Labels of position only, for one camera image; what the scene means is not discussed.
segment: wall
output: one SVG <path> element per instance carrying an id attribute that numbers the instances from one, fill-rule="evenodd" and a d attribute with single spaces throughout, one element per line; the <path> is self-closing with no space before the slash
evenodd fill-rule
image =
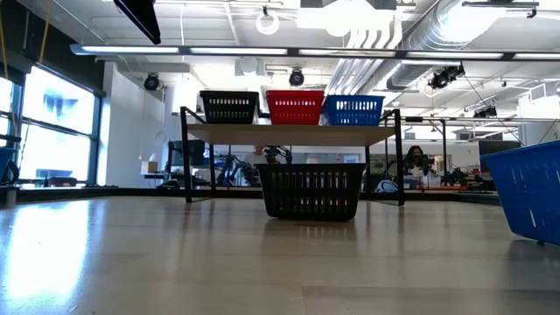
<path id="1" fill-rule="evenodd" d="M 98 167 L 100 185 L 153 187 L 153 181 L 140 175 L 142 156 L 156 155 L 163 169 L 161 148 L 165 105 L 118 72 L 115 63 L 107 63 L 101 112 L 101 144 Z"/>

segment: table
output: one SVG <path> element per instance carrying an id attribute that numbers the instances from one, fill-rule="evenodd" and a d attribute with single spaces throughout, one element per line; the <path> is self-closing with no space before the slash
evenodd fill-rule
<path id="1" fill-rule="evenodd" d="M 189 112 L 199 122 L 186 123 Z M 241 125 L 241 124 L 205 124 L 195 113 L 186 107 L 180 109 L 181 136 L 183 152 L 188 152 L 188 135 L 191 134 L 210 145 L 211 190 L 207 197 L 216 192 L 214 169 L 214 145 L 306 145 L 306 146 L 360 146 L 366 152 L 367 173 L 369 173 L 369 147 L 395 135 L 397 158 L 398 204 L 404 205 L 403 188 L 403 146 L 401 135 L 401 113 L 399 109 L 387 112 L 381 120 L 395 117 L 393 127 L 358 127 L 358 126 L 293 126 L 293 125 Z M 184 158 L 184 168 L 189 169 L 189 159 Z M 366 177 L 366 192 L 371 194 L 372 186 Z M 185 183 L 186 202 L 192 202 L 191 183 Z"/>

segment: plastic basket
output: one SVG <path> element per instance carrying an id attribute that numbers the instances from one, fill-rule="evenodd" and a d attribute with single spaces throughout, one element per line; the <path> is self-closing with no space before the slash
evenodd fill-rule
<path id="1" fill-rule="evenodd" d="M 251 124 L 259 103 L 257 92 L 200 91 L 206 123 Z"/>
<path id="2" fill-rule="evenodd" d="M 334 126 L 379 126 L 384 96 L 328 95 L 325 101 L 327 124 Z"/>
<path id="3" fill-rule="evenodd" d="M 272 217 L 348 221 L 356 215 L 365 164 L 258 164 Z"/>
<path id="4" fill-rule="evenodd" d="M 323 91 L 268 91 L 270 120 L 272 124 L 318 125 L 324 98 Z"/>
<path id="5" fill-rule="evenodd" d="M 482 156 L 511 231 L 560 245 L 560 141 Z"/>
<path id="6" fill-rule="evenodd" d="M 0 147 L 0 177 L 6 172 L 8 162 L 10 162 L 11 157 L 16 152 L 17 150 L 15 149 Z"/>

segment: floor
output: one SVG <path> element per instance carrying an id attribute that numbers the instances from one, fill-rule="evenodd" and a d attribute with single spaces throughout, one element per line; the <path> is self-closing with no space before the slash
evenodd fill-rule
<path id="1" fill-rule="evenodd" d="M 261 200 L 117 197 L 0 210 L 0 314 L 557 313 L 560 248 L 501 208 L 362 202 L 354 221 Z"/>

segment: security camera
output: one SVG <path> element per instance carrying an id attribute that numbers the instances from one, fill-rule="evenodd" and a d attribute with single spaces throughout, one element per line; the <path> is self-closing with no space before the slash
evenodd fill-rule
<path id="1" fill-rule="evenodd" d="M 304 74 L 301 72 L 301 69 L 293 69 L 291 70 L 290 74 L 290 85 L 293 87 L 299 87 L 300 85 L 304 84 Z"/>
<path id="2" fill-rule="evenodd" d="M 148 73 L 146 81 L 143 82 L 143 87 L 147 91 L 159 91 L 164 83 L 158 78 L 158 73 Z"/>

